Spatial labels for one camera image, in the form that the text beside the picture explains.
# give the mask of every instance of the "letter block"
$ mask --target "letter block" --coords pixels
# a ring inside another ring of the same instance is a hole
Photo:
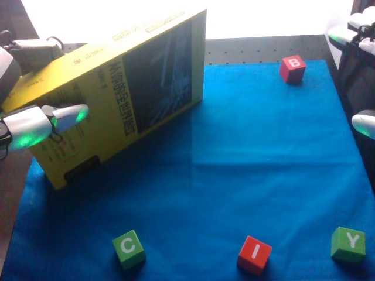
[[[345,262],[360,262],[366,255],[364,232],[338,227],[332,234],[330,255]]]
[[[248,236],[238,255],[237,265],[248,272],[260,275],[271,251],[272,247]]]
[[[306,69],[300,56],[284,57],[281,62],[280,75],[285,83],[298,85],[302,82]]]
[[[134,230],[117,237],[112,242],[118,259],[120,260],[120,264],[125,270],[146,259],[146,253]]]

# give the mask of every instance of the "dark picture on box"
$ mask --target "dark picture on box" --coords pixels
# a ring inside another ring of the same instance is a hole
[[[123,57],[138,133],[192,101],[192,24],[131,50]]]

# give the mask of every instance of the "cardboard box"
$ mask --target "cardboard box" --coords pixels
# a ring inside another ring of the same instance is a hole
[[[30,148],[60,189],[202,100],[205,34],[204,9],[125,30],[23,76],[2,108],[88,105],[85,121]]]

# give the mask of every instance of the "blue tablecloth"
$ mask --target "blue tablecloth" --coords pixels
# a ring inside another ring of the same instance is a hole
[[[204,101],[55,192],[33,160],[4,280],[252,280],[247,235],[272,246],[267,280],[375,276],[375,200],[324,61],[303,84],[279,64],[207,66]],[[331,260],[338,226],[366,233],[358,267]],[[124,273],[112,240],[146,251]]]

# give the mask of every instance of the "red block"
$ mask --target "red block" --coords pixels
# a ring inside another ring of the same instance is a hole
[[[305,69],[306,64],[299,55],[284,57],[281,62],[280,75],[287,84],[298,85],[302,82]]]
[[[271,246],[248,236],[238,255],[237,265],[248,272],[260,275],[271,251]]]

